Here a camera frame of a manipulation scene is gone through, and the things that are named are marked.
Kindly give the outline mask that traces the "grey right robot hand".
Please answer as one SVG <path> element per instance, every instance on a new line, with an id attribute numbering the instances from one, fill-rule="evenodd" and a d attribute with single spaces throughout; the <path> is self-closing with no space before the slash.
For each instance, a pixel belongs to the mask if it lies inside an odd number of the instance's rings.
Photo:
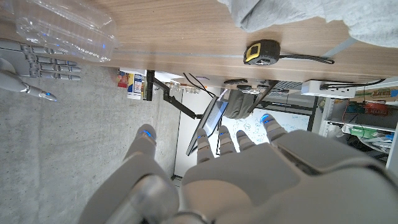
<path id="1" fill-rule="evenodd" d="M 56 96 L 26 83 L 22 78 L 80 80 L 77 73 L 81 68 L 76 62 L 54 57 L 63 54 L 60 50 L 1 39 L 1 88 L 56 101 Z"/>

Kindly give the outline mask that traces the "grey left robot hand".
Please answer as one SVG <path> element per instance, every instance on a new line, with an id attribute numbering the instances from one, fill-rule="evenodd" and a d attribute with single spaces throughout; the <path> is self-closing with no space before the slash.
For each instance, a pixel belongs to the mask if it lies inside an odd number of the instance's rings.
<path id="1" fill-rule="evenodd" d="M 93 194 L 80 223 L 396 223 L 397 177 L 378 160 L 265 114 L 268 141 L 220 129 L 220 155 L 197 131 L 197 164 L 174 186 L 142 125 L 122 165 Z"/>

